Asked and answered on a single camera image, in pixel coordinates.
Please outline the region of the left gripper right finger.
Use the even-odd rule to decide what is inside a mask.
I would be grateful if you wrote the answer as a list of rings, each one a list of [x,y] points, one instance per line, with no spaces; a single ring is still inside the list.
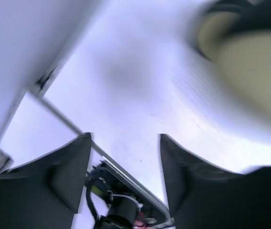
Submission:
[[[160,135],[170,216],[178,229],[271,229],[271,166],[217,167]]]

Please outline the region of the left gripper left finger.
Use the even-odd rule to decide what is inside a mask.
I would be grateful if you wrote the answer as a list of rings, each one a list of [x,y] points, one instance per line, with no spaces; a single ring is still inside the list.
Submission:
[[[69,229],[78,212],[91,149],[84,133],[0,173],[0,229]]]

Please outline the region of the pale yellow suitcase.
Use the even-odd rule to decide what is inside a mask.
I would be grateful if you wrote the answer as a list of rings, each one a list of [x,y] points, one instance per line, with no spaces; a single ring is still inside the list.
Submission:
[[[194,47],[245,99],[271,116],[271,0],[215,0],[199,14]]]

